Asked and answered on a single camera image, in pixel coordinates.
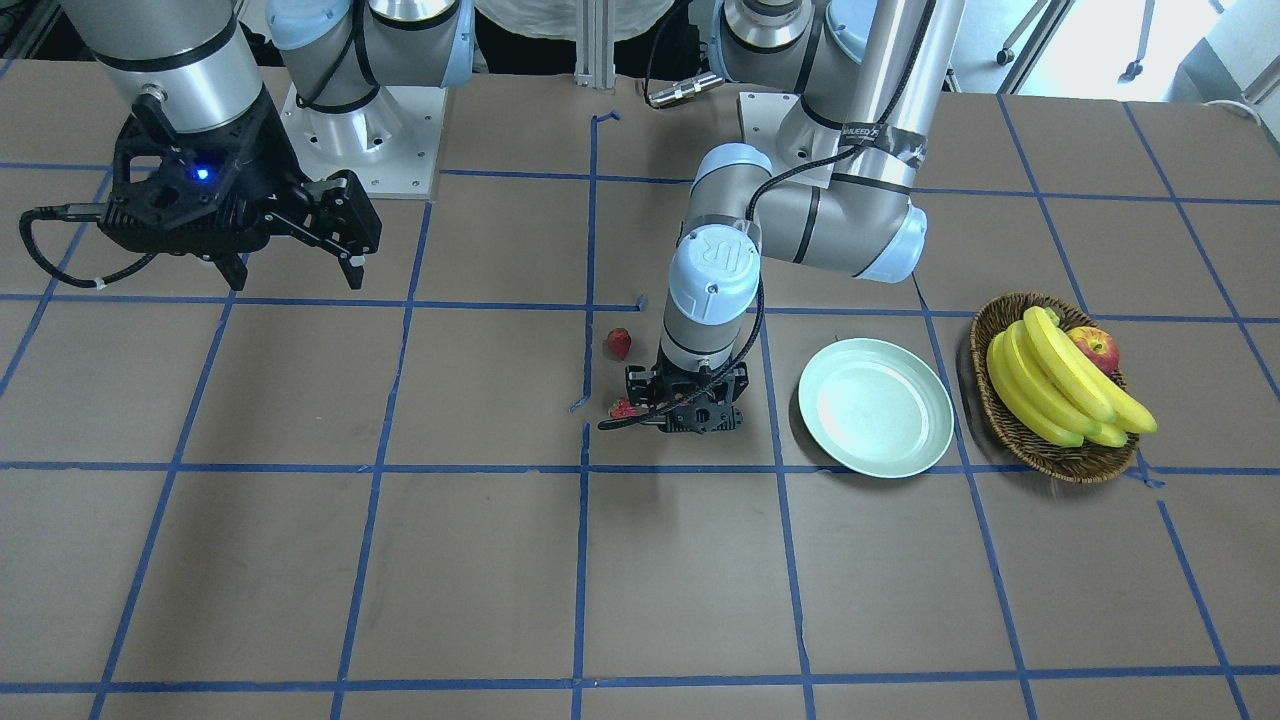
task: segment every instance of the apple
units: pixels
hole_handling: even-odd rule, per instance
[[[1066,337],[1071,338],[1080,352],[1107,375],[1120,366],[1120,347],[1106,331],[1080,325],[1071,328]]]

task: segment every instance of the brown woven basket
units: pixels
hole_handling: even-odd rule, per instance
[[[983,414],[996,432],[996,437],[1019,460],[1032,468],[1069,483],[1102,483],[1124,471],[1138,452],[1138,436],[1129,433],[1124,447],[1106,447],[1084,441],[1082,447],[1057,447],[1046,442],[1024,425],[1005,407],[987,377],[987,346],[1023,311],[1033,305],[1057,310],[1062,322],[1060,327],[1070,331],[1080,325],[1098,327],[1080,309],[1061,300],[1038,292],[1011,292],[1001,295],[983,306],[969,328],[969,351],[973,354],[973,369],[978,380],[978,393],[982,396]],[[1117,386],[1125,388],[1124,375],[1119,370],[1111,374]]]

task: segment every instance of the strawberry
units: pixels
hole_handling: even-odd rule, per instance
[[[609,405],[609,418],[613,418],[614,420],[618,418],[635,418],[636,415],[640,415],[640,409],[631,405],[631,401],[626,397],[620,397],[613,402],[613,405]]]
[[[613,328],[604,336],[604,347],[618,360],[626,360],[631,352],[631,333],[626,328]]]

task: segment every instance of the banana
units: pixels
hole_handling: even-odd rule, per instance
[[[1023,320],[1027,338],[1030,341],[1028,345],[1036,351],[1036,359],[1041,368],[1062,391],[1062,395],[1089,418],[1100,423],[1115,423],[1115,406],[1111,405],[1105,391],[1098,387],[1097,378],[1106,379],[1102,370],[1089,363],[1089,359],[1080,352],[1080,348],[1075,347],[1066,333],[1053,327],[1043,307],[1034,305],[1028,307],[1023,313]],[[1107,379],[1107,384],[1114,386],[1110,379]]]
[[[1028,347],[1027,328],[1023,320],[1016,320],[1005,331],[1002,342],[1005,352],[1005,365],[1014,383],[1021,389],[1027,400],[1044,414],[1055,425],[1084,437],[1097,434],[1102,430],[1102,423],[1080,413],[1071,405],[1071,401],[1062,395],[1062,391],[1053,386],[1044,370]]]
[[[1001,332],[987,346],[987,373],[991,375],[991,384],[996,386],[996,395],[1000,396],[1005,407],[1009,407],[1009,411],[1027,425],[1029,430],[1047,442],[1059,447],[1080,447],[1084,445],[1084,436],[1055,424],[1043,413],[1037,410],[1027,396],[1021,395],[1018,386],[1009,377],[1009,368],[1005,365],[1006,352],[1004,343],[1007,340],[1007,333]]]
[[[1084,436],[1091,442],[1098,445],[1105,445],[1107,447],[1124,447],[1129,442],[1129,436],[1124,434],[1124,430],[1117,425],[1111,423],[1100,423],[1100,429],[1096,433],[1089,433]]]
[[[1115,418],[1112,420],[1103,420],[1096,415],[1094,418],[1102,420],[1103,423],[1114,421],[1120,425],[1123,430],[1130,433],[1153,433],[1158,429],[1156,418],[1151,414],[1151,411],[1134,400],[1132,395],[1120,389],[1120,386],[1111,382],[1111,378],[1108,378],[1106,373],[1100,370],[1093,363],[1089,361],[1088,357],[1084,356],[1083,352],[1080,352],[1080,348],[1071,343],[1071,340],[1066,337],[1066,333],[1056,331],[1056,336],[1061,338],[1061,342],[1065,343],[1066,348],[1071,350],[1071,352],[1064,352],[1068,361],[1076,368],[1076,372],[1080,375],[1093,383],[1093,387],[1102,393],[1102,396],[1111,405],[1112,410],[1115,410]]]

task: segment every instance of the white plate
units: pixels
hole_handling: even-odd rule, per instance
[[[882,340],[842,340],[800,375],[800,415],[841,465],[877,478],[933,466],[955,421],[942,380],[923,360]]]

